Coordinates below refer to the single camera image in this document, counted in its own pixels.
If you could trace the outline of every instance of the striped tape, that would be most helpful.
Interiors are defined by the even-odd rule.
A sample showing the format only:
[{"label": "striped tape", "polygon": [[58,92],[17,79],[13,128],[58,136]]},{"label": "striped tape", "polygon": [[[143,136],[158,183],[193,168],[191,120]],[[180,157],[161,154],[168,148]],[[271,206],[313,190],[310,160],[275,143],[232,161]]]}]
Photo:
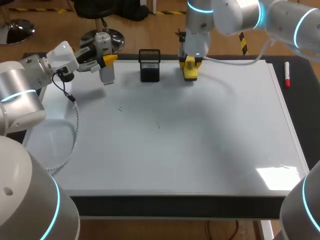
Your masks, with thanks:
[{"label": "striped tape", "polygon": [[246,42],[245,35],[244,35],[243,32],[241,32],[239,34],[239,39],[240,39],[240,42],[241,42],[241,49],[242,49],[243,55],[248,54],[247,42]]},{"label": "striped tape", "polygon": [[66,12],[73,12],[72,9],[64,8],[8,8],[11,12],[57,12],[58,14],[63,14]]},{"label": "striped tape", "polygon": [[157,11],[157,15],[186,15],[186,11]]}]

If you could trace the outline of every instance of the red marker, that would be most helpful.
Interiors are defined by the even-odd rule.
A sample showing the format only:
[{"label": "red marker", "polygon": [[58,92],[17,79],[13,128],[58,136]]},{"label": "red marker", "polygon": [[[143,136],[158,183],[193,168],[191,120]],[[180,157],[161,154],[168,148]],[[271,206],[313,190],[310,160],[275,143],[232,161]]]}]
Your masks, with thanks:
[{"label": "red marker", "polygon": [[289,89],[290,88],[290,68],[289,68],[289,62],[287,61],[284,63],[284,75],[285,75],[284,87],[286,89]]}]

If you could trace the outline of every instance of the metal stand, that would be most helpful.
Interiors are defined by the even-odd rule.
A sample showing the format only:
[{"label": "metal stand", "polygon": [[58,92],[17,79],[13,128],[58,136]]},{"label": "metal stand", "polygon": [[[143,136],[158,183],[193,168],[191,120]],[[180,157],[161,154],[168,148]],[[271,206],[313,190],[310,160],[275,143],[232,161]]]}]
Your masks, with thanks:
[{"label": "metal stand", "polygon": [[4,23],[0,23],[0,45],[20,43],[35,33],[35,25],[25,19],[13,19],[9,17],[6,7],[1,7]]},{"label": "metal stand", "polygon": [[112,43],[112,52],[116,54],[125,46],[125,37],[121,32],[111,29],[111,28],[103,28],[102,22],[100,19],[95,20],[96,29],[87,32],[80,39],[79,45],[80,48],[85,48],[91,44],[95,44],[95,36],[97,33],[105,32],[108,33],[111,37]]}]

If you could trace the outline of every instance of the chair leg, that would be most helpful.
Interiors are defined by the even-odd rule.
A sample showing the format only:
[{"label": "chair leg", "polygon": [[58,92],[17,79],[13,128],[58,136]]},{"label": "chair leg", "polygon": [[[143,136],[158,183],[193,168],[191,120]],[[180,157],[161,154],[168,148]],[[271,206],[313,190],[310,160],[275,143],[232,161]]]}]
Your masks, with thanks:
[{"label": "chair leg", "polygon": [[102,21],[100,18],[95,20],[95,27],[98,33],[101,33],[104,30],[104,26],[102,25]]},{"label": "chair leg", "polygon": [[67,1],[67,3],[68,3],[69,7],[72,9],[72,11],[75,13],[76,10],[75,10],[75,7],[74,7],[74,5],[72,4],[71,0],[66,0],[66,1]]},{"label": "chair leg", "polygon": [[2,12],[2,15],[3,15],[4,22],[6,24],[10,24],[11,23],[11,19],[10,19],[10,16],[9,16],[8,9],[5,6],[1,6],[0,8],[1,8],[1,12]]}]

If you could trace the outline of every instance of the black cable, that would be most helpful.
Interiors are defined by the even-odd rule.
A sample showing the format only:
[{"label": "black cable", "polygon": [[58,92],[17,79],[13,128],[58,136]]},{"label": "black cable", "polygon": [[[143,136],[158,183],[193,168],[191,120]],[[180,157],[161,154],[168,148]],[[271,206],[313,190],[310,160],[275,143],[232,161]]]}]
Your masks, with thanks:
[{"label": "black cable", "polygon": [[235,221],[235,230],[234,230],[234,233],[233,235],[229,238],[229,240],[232,240],[234,239],[234,237],[237,235],[238,233],[238,230],[239,230],[239,222],[238,220]]},{"label": "black cable", "polygon": [[64,95],[66,95],[66,90],[63,90],[61,87],[59,87],[57,84],[56,84],[56,82],[55,82],[55,80],[54,80],[54,76],[56,75],[57,73],[55,72],[53,75],[52,75],[52,78],[51,78],[51,80],[52,80],[52,82],[53,82],[53,84],[58,88],[58,89],[60,89],[63,93],[64,93]]},{"label": "black cable", "polygon": [[210,229],[209,229],[209,221],[205,221],[205,225],[206,225],[206,233],[208,235],[209,240],[212,240],[211,234],[210,234]]},{"label": "black cable", "polygon": [[64,82],[64,81],[61,81],[62,84],[63,84],[63,89],[56,84],[56,82],[55,82],[55,80],[54,80],[54,76],[55,76],[56,74],[57,74],[57,72],[55,72],[55,73],[52,75],[52,78],[51,78],[53,84],[54,84],[58,89],[60,89],[60,90],[64,93],[64,95],[65,95],[71,102],[74,103],[74,102],[76,101],[76,99],[75,99],[74,96],[72,96],[72,94],[66,92],[65,82]]},{"label": "black cable", "polygon": [[[209,228],[209,221],[205,221],[205,227],[206,227],[206,233],[208,235],[208,238],[209,240],[212,240],[212,237],[211,237],[211,234],[210,234],[210,228]],[[237,235],[238,233],[238,230],[239,230],[239,222],[238,220],[235,221],[235,230],[234,230],[234,233],[233,235],[229,238],[229,240],[232,240],[234,239],[234,237]]]}]

